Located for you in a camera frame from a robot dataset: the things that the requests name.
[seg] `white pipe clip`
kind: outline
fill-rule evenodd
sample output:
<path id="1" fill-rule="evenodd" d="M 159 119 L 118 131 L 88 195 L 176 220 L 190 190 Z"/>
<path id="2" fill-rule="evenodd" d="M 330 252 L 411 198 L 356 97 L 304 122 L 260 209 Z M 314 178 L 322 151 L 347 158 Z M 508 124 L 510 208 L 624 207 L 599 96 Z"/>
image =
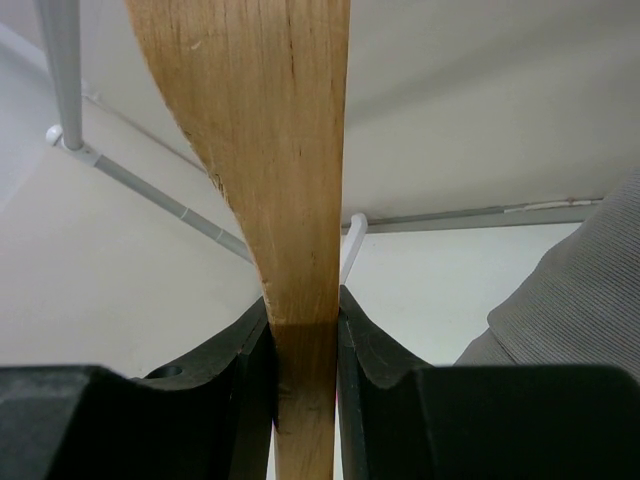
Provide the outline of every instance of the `white pipe clip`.
<path id="1" fill-rule="evenodd" d="M 100 160 L 100 157 L 102 156 L 100 152 L 94 150 L 84 142 L 82 143 L 82 147 L 78 150 L 69 150 L 64 144 L 64 136 L 60 125 L 54 125 L 49 128 L 45 139 L 52 147 L 59 147 L 66 150 L 71 156 L 77 158 L 82 163 L 89 165 L 90 167 L 95 167 L 96 163 L 98 163 L 98 160 Z"/>
<path id="2" fill-rule="evenodd" d="M 364 213 L 356 213 L 351 217 L 351 226 L 340 249 L 340 285 L 347 282 L 353 262 L 358 256 L 360 246 L 367 233 L 367 227 L 367 217 Z"/>

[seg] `gray pole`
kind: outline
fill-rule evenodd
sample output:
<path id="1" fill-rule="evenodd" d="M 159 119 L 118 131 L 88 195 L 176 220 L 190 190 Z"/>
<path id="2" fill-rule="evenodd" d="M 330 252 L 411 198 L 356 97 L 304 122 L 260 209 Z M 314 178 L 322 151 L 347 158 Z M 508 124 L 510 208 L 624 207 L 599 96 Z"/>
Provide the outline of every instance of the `gray pole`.
<path id="1" fill-rule="evenodd" d="M 227 250 L 244 258 L 247 262 L 252 263 L 249 249 L 242 240 L 226 230 L 223 230 L 216 224 L 211 223 L 209 220 L 197 214 L 193 210 L 185 207 L 181 203 L 158 190 L 153 185 L 150 185 L 141 178 L 135 176 L 129 170 L 121 167 L 104 155 L 101 155 L 97 160 L 95 168 L 110 176 L 118 183 L 129 187 L 131 190 L 142 195 L 147 200 L 155 203 L 164 211 L 179 218 L 182 222 L 192 228 L 195 228 L 200 233 L 206 235 Z"/>
<path id="2" fill-rule="evenodd" d="M 82 80 L 78 0 L 35 0 L 49 73 L 56 92 L 62 141 L 82 148 Z"/>

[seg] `gray sleeve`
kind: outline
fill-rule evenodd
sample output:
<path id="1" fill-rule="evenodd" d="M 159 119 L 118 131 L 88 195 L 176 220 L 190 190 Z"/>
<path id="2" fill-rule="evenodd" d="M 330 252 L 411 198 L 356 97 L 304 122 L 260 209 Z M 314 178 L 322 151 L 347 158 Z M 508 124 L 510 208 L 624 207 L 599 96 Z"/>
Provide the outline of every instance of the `gray sleeve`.
<path id="1" fill-rule="evenodd" d="M 606 364 L 640 381 L 640 169 L 488 321 L 457 365 Z"/>

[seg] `light wooden board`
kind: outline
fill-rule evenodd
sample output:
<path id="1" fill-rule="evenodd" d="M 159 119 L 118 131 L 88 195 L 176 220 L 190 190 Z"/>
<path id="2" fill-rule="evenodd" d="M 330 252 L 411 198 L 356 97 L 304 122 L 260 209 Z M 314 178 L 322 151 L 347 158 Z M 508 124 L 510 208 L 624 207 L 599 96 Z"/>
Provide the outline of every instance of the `light wooden board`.
<path id="1" fill-rule="evenodd" d="M 349 1 L 127 5 L 261 276 L 279 361 L 278 476 L 331 478 Z"/>

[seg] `black plastic part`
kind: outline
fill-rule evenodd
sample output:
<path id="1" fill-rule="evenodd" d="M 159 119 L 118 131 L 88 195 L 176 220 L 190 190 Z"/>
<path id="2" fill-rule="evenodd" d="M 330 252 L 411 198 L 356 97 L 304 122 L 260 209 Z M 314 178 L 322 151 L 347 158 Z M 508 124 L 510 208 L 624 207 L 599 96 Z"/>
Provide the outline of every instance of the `black plastic part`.
<path id="1" fill-rule="evenodd" d="M 433 368 L 345 287 L 341 308 L 345 479 L 640 478 L 640 390 L 626 373 Z"/>
<path id="2" fill-rule="evenodd" d="M 264 479 L 275 355 L 262 300 L 146 379 L 0 370 L 0 478 Z"/>

